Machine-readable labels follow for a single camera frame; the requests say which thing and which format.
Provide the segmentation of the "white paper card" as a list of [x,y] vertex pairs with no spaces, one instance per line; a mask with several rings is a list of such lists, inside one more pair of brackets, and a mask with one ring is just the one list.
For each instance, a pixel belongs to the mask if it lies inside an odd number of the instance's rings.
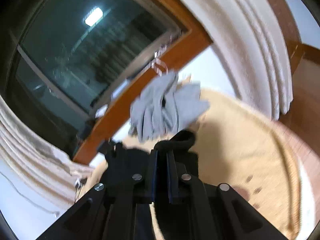
[[100,108],[97,109],[94,117],[96,119],[103,117],[105,115],[107,109],[108,109],[108,104],[101,106]]

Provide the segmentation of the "right beige curtain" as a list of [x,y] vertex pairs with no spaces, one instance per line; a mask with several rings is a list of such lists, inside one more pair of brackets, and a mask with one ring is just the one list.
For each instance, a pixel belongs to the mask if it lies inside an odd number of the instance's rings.
[[267,0],[180,0],[202,24],[236,96],[277,120],[293,99],[284,36]]

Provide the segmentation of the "black power adapter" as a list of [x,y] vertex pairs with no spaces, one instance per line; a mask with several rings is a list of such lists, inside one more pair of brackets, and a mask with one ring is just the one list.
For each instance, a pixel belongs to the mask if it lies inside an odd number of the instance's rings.
[[87,183],[87,178],[78,178],[75,181],[74,187],[76,190],[81,189]]

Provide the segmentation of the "black knit sweater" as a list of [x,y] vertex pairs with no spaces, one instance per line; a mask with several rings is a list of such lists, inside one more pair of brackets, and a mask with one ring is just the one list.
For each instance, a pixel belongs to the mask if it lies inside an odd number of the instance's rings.
[[199,175],[199,158],[190,148],[195,134],[182,130],[149,152],[104,142],[107,169],[100,182],[109,207],[104,239],[189,239],[190,215],[178,167]]

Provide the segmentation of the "left beige curtain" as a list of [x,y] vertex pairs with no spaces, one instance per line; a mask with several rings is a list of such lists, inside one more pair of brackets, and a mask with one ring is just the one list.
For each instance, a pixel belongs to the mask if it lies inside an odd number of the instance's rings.
[[75,184],[93,168],[77,164],[39,137],[1,99],[1,159],[43,198],[62,209],[74,203]]

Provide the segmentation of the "beige curtain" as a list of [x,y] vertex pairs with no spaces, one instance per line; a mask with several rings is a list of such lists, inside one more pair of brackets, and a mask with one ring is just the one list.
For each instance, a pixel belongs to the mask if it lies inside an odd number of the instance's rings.
[[77,164],[39,137],[1,99],[1,159],[43,198],[62,209],[74,203],[75,184],[93,168]]
[[267,0],[180,0],[202,24],[236,96],[277,120],[293,99],[284,36]]

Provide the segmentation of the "grey garment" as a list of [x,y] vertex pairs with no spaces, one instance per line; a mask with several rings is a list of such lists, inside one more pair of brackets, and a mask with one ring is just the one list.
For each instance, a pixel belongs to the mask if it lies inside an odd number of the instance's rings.
[[210,107],[200,95],[198,83],[180,85],[175,71],[155,77],[131,103],[129,135],[145,142],[187,128]]

